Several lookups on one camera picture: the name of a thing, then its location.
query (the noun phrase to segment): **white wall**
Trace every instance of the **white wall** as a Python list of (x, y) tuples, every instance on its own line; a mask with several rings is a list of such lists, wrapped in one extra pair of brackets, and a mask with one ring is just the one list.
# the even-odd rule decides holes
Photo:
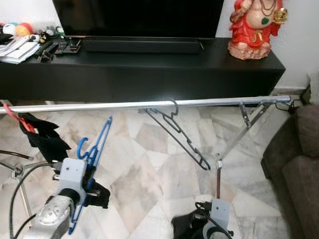
[[(231, 36), (228, 27), (234, 2), (224, 0), (217, 37)], [(305, 89), (307, 71), (319, 67), (319, 0), (285, 0), (284, 5), (289, 20), (280, 35), (272, 38), (272, 46), (287, 70), (276, 88)], [(36, 29), (50, 23), (60, 25), (52, 0), (0, 0), (0, 22), (12, 21), (30, 22)]]

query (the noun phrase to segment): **sofa cushion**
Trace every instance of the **sofa cushion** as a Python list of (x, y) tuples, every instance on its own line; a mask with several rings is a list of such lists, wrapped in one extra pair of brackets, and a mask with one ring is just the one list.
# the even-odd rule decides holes
[(319, 158), (319, 106), (299, 108), (296, 124), (304, 154)]
[(306, 238), (319, 239), (319, 160), (298, 156), (283, 175)]

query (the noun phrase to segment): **horizontal metal rod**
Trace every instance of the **horizontal metal rod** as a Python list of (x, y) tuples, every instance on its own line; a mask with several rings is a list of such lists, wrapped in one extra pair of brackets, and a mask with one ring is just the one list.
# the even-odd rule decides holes
[[(222, 98), (207, 100), (176, 101), (179, 106), (227, 106), (260, 104), (260, 103), (288, 103), (290, 96), (265, 96), (265, 97), (243, 97)], [(83, 110), (119, 110), (119, 109), (141, 109), (174, 106), (172, 101), (153, 102), (124, 102), (124, 103), (96, 103), (96, 104), (68, 104), (68, 105), (43, 105), (43, 106), (12, 106), (12, 111), (17, 113), (49, 112), (49, 111), (83, 111)], [(0, 107), (0, 114), (6, 114)]]

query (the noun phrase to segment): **black tv cabinet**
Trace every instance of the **black tv cabinet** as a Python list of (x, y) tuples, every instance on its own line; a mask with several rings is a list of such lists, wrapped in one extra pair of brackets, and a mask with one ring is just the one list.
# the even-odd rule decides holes
[(285, 71), (273, 52), (241, 61), (228, 38), (203, 42), (199, 54), (97, 53), (19, 65), (0, 63), (0, 99), (135, 102), (267, 96)]

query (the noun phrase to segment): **brown sofa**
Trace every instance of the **brown sofa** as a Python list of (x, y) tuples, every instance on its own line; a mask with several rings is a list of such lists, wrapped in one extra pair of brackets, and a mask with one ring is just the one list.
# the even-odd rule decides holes
[(299, 108), (263, 156), (292, 237), (319, 239), (319, 106)]

